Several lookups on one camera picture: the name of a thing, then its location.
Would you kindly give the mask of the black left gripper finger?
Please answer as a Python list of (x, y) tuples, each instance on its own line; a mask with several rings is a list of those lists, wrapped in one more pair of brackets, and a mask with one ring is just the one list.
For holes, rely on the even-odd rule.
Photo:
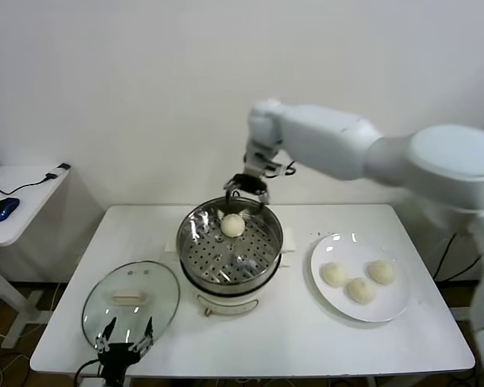
[(117, 318), (113, 319), (104, 327), (103, 331), (100, 332), (95, 338), (95, 349), (98, 352), (107, 352), (110, 346), (110, 337), (115, 329)]
[(152, 317), (150, 317), (144, 329), (144, 334), (142, 338), (137, 343), (131, 346), (131, 351), (138, 353), (140, 356), (144, 356), (152, 346), (153, 346), (153, 326), (152, 326)]

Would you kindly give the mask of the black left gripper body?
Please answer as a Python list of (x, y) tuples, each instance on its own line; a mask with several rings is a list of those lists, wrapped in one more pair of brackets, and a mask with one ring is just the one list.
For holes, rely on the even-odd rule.
[(113, 343), (109, 349), (98, 353), (102, 365), (101, 378), (107, 384), (123, 384), (127, 369), (141, 360), (140, 352), (132, 343)]

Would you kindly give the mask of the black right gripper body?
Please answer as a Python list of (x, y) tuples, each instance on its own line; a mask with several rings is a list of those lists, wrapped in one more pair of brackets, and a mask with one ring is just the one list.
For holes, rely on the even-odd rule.
[(241, 190), (248, 194), (265, 194), (267, 185), (259, 177), (237, 173), (227, 182), (227, 191)]

